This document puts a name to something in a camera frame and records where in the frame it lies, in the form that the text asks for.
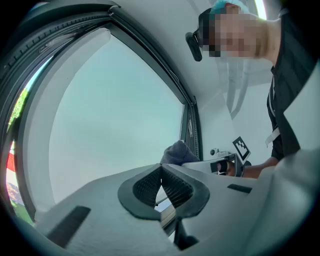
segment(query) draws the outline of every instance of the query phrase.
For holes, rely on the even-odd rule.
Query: blue hair cap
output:
[[[210,14],[221,14],[226,4],[239,6],[245,14],[249,14],[249,9],[240,0],[217,0],[211,8]]]

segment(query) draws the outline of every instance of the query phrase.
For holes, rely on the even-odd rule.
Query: person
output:
[[[284,111],[299,94],[316,64],[308,54],[308,42],[295,25],[287,9],[277,20],[264,20],[249,13],[239,0],[217,0],[199,16],[197,39],[211,57],[266,59],[272,63],[273,78],[267,96],[267,109],[272,124],[271,157],[264,163],[246,166],[245,178],[257,179],[266,167],[276,166],[285,156],[300,149]],[[228,176],[235,175],[229,163]]]

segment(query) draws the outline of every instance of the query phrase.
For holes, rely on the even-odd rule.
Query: gray cloth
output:
[[[164,151],[160,164],[174,164],[181,166],[184,163],[199,161],[200,159],[191,152],[190,148],[188,148],[188,146],[181,140],[178,140]]]

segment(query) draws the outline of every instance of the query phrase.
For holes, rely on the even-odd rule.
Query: window frame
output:
[[[91,4],[77,4],[58,1],[39,6],[29,13],[25,20],[19,25],[15,37],[10,39],[10,45],[12,47],[11,49],[6,49],[8,54],[5,58],[1,59],[1,63],[5,67],[6,63],[9,63],[9,60],[15,59],[16,61],[11,63],[10,70],[5,70],[5,74],[3,72],[0,73],[0,89],[3,93],[1,98],[4,99],[1,101],[0,105],[2,109],[2,112],[0,112],[1,148],[4,147],[9,132],[12,132],[8,132],[7,129],[14,105],[28,80],[38,68],[54,55],[51,60],[53,61],[55,56],[59,55],[60,52],[72,45],[83,35],[89,34],[98,28],[107,28],[112,35],[140,56],[158,74],[158,76],[162,78],[179,101],[184,105],[181,117],[180,139],[184,141],[188,139],[188,142],[193,142],[187,143],[187,145],[190,147],[191,151],[202,160],[202,147],[200,147],[201,142],[199,141],[201,139],[200,120],[196,98],[192,96],[187,87],[187,82],[184,80],[173,60],[157,40],[119,6],[111,1],[105,1],[106,3],[104,4],[92,2],[93,3]],[[75,35],[71,38],[64,38],[49,49],[41,51],[41,47],[43,47],[44,43],[50,42],[49,37],[51,36],[53,28],[58,28],[58,33],[56,33],[54,37],[57,38],[59,35],[64,35],[66,32],[72,33],[81,23],[85,23],[88,28],[79,35]],[[33,37],[41,33],[42,35],[45,35],[45,37],[39,37],[40,41],[37,42],[37,44],[32,45],[30,48],[27,47],[26,49],[27,43],[30,42],[30,40],[32,41]],[[22,57],[17,56],[18,51],[23,53],[21,55]],[[28,111],[28,109],[22,109],[21,115],[23,115],[24,111]],[[16,122],[16,126],[18,127],[13,131],[15,141],[17,141],[18,138],[18,130],[24,126],[20,121],[19,118]],[[188,121],[191,122],[194,136],[191,136],[188,131]],[[17,153],[15,161],[15,164],[20,166],[20,169],[17,172],[17,179],[21,196],[31,219],[34,221],[35,206],[27,189],[21,151],[20,154]],[[0,180],[1,184],[5,184],[5,182],[6,179]]]

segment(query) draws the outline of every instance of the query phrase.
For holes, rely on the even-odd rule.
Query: white wall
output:
[[[272,132],[268,115],[267,97],[271,83],[250,86],[245,95],[238,115],[231,120],[226,105],[226,93],[198,98],[198,108],[203,140],[203,158],[211,159],[210,150],[234,151],[231,142],[235,136],[241,136],[251,151],[249,161],[263,163],[271,156],[272,144],[267,148],[266,138]],[[234,107],[239,90],[236,91]]]

